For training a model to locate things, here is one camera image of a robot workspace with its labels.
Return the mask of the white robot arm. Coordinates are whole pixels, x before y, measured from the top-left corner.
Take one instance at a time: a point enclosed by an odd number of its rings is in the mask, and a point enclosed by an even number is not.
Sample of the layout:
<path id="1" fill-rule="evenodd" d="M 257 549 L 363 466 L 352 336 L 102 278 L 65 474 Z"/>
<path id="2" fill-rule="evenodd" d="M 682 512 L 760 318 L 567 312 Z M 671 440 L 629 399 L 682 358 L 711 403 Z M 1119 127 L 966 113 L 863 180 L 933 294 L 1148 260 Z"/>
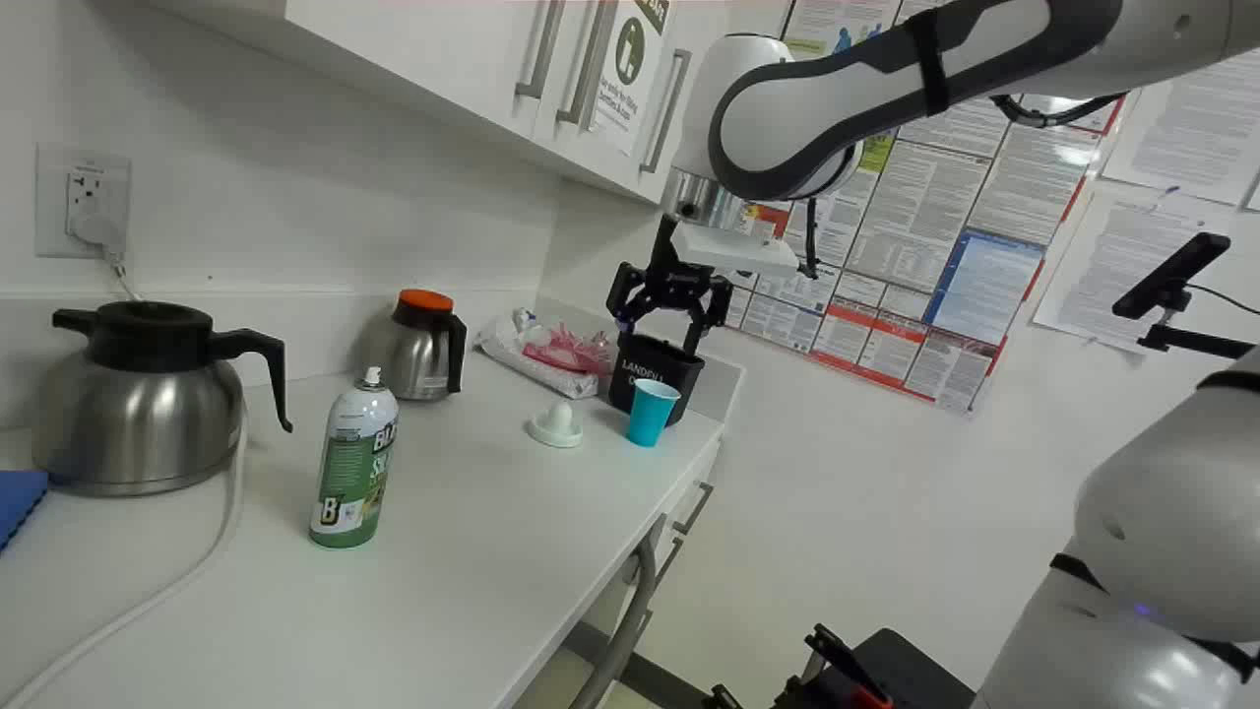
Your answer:
<path id="1" fill-rule="evenodd" d="M 842 50 L 800 58 L 756 33 L 715 39 L 690 100 L 646 266 L 611 312 L 726 301 L 734 234 L 711 193 L 806 201 L 860 143 L 970 100 L 1119 93 L 1257 46 L 1257 0 L 946 0 Z M 1260 348 L 1084 486 L 1073 530 L 1004 638 L 974 709 L 1230 709 L 1260 643 Z"/>

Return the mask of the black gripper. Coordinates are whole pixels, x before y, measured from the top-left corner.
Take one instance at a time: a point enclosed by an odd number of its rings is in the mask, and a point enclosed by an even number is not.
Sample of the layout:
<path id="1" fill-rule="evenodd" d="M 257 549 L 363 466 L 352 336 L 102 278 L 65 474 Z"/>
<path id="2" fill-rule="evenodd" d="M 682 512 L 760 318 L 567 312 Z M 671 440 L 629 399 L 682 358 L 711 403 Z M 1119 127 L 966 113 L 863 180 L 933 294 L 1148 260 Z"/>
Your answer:
<path id="1" fill-rule="evenodd" d="M 702 326 L 698 354 L 726 332 L 734 284 L 711 266 L 685 265 L 671 238 L 677 234 L 672 217 L 656 222 L 650 265 L 618 265 L 606 312 L 618 322 L 618 348 L 634 336 L 638 318 L 655 306 L 690 312 Z"/>

